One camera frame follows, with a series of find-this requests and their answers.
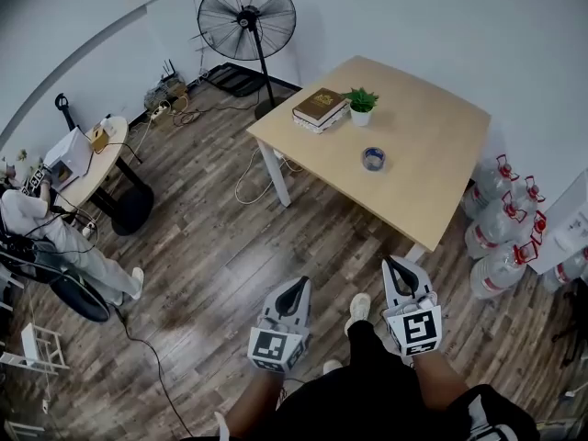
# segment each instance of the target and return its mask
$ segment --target standing fan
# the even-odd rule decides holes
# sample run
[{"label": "standing fan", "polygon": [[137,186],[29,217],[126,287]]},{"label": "standing fan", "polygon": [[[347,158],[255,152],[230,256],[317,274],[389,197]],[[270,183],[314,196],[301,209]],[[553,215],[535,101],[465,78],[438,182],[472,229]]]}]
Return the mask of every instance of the standing fan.
[{"label": "standing fan", "polygon": [[285,98],[274,97],[266,57],[282,49],[296,27],[292,0],[202,0],[199,36],[216,52],[238,61],[259,59],[269,99],[255,109],[260,119]]}]

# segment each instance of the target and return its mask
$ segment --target plastic water bottle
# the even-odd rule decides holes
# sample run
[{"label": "plastic water bottle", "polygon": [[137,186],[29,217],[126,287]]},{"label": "plastic water bottle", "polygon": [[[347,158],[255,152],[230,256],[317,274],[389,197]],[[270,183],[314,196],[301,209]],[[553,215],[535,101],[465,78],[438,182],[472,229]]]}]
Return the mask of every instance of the plastic water bottle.
[{"label": "plastic water bottle", "polygon": [[525,273],[526,264],[537,257],[534,240],[521,247],[514,241],[499,246],[471,269],[471,292],[478,299],[491,299],[502,294],[518,283]]},{"label": "plastic water bottle", "polygon": [[526,211],[518,208],[510,191],[495,199],[466,229],[468,255],[482,258],[501,243],[513,240],[522,231],[525,217]]},{"label": "plastic water bottle", "polygon": [[553,293],[562,286],[580,277],[588,265],[588,247],[573,254],[563,263],[551,268],[541,278],[541,284]]},{"label": "plastic water bottle", "polygon": [[498,167],[487,166],[482,169],[479,180],[461,199],[461,208],[470,219],[476,219],[492,200],[510,191],[513,181],[518,178],[506,162],[506,155],[496,157],[496,161]]},{"label": "plastic water bottle", "polygon": [[525,185],[513,183],[513,199],[519,207],[526,211],[530,219],[539,209],[539,203],[545,201],[545,197],[539,194],[539,187],[535,184],[535,178],[531,175],[525,178]]}]

